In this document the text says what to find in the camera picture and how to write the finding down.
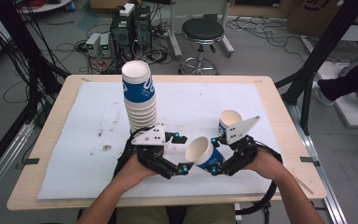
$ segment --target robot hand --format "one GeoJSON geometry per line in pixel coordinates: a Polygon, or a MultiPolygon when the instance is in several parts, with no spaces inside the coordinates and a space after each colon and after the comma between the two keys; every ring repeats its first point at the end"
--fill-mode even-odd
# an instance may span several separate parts
{"type": "Polygon", "coordinates": [[[135,131],[127,140],[126,146],[120,158],[114,176],[121,170],[132,153],[138,154],[138,161],[146,168],[170,179],[173,175],[187,175],[193,163],[179,163],[178,165],[167,161],[162,157],[164,144],[171,141],[173,144],[184,144],[187,138],[179,133],[165,133],[161,125],[152,128],[142,128],[135,131]]]}
{"type": "Polygon", "coordinates": [[[249,135],[245,135],[240,140],[231,144],[227,143],[225,135],[213,138],[211,142],[215,147],[220,147],[220,142],[234,150],[233,156],[223,162],[223,164],[211,164],[206,168],[212,175],[234,175],[255,159],[259,147],[268,150],[278,161],[282,162],[282,157],[278,152],[264,144],[257,143],[254,138],[249,135]]]}

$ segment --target cardboard box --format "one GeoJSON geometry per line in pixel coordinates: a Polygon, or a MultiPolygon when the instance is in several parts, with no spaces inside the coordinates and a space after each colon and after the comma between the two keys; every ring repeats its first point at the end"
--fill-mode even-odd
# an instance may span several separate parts
{"type": "Polygon", "coordinates": [[[94,9],[114,9],[119,6],[124,6],[126,3],[134,3],[133,0],[89,0],[89,6],[94,9]]]}
{"type": "Polygon", "coordinates": [[[291,12],[295,6],[295,0],[281,0],[279,10],[282,12],[291,12]]]}
{"type": "Polygon", "coordinates": [[[337,1],[296,0],[287,21],[287,29],[293,34],[320,37],[338,10],[337,1]]]}

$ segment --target cup logo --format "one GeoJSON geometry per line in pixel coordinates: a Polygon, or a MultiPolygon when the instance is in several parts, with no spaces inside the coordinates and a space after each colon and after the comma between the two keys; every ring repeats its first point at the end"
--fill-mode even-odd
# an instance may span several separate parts
{"type": "Polygon", "coordinates": [[[146,82],[132,84],[123,80],[124,97],[133,103],[143,103],[150,100],[155,94],[153,79],[150,77],[146,82]]]}
{"type": "Polygon", "coordinates": [[[217,150],[217,148],[213,148],[213,153],[211,155],[211,157],[203,164],[198,165],[199,168],[206,170],[206,167],[208,167],[209,165],[212,164],[223,164],[224,161],[224,157],[223,155],[217,150]]]}
{"type": "Polygon", "coordinates": [[[154,91],[154,85],[153,85],[152,77],[150,77],[150,78],[146,81],[146,83],[144,84],[144,89],[145,89],[145,90],[154,91]]]}
{"type": "Polygon", "coordinates": [[[219,123],[218,132],[219,132],[221,135],[223,135],[223,134],[226,132],[226,128],[224,128],[221,123],[219,123]]]}

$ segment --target blue and white paper cup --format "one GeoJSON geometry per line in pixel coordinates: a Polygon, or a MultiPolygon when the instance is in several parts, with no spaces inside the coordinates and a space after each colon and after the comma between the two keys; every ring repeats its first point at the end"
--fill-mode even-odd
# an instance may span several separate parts
{"type": "Polygon", "coordinates": [[[233,125],[235,123],[241,122],[242,116],[235,110],[224,110],[220,114],[219,127],[218,131],[220,136],[223,136],[226,133],[226,129],[228,126],[233,125]]]}
{"type": "Polygon", "coordinates": [[[142,61],[131,61],[123,65],[121,72],[124,98],[133,103],[132,108],[144,107],[155,95],[149,65],[142,61]]]}
{"type": "Polygon", "coordinates": [[[215,148],[207,137],[199,137],[192,141],[185,154],[186,160],[194,162],[199,168],[206,171],[206,167],[212,164],[222,164],[223,155],[215,148]]]}
{"type": "Polygon", "coordinates": [[[156,126],[156,93],[149,65],[142,61],[131,61],[123,65],[121,73],[131,131],[156,126]]]}

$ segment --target person's leg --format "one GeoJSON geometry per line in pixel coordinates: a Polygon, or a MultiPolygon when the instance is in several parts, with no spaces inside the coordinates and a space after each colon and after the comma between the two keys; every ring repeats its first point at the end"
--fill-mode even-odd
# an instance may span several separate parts
{"type": "Polygon", "coordinates": [[[331,101],[358,91],[358,65],[353,67],[345,77],[319,80],[318,85],[324,96],[331,101]]]}
{"type": "Polygon", "coordinates": [[[234,204],[193,205],[186,211],[184,224],[235,224],[234,204]]]}
{"type": "Polygon", "coordinates": [[[118,208],[117,224],[169,224],[165,207],[118,208]]]}

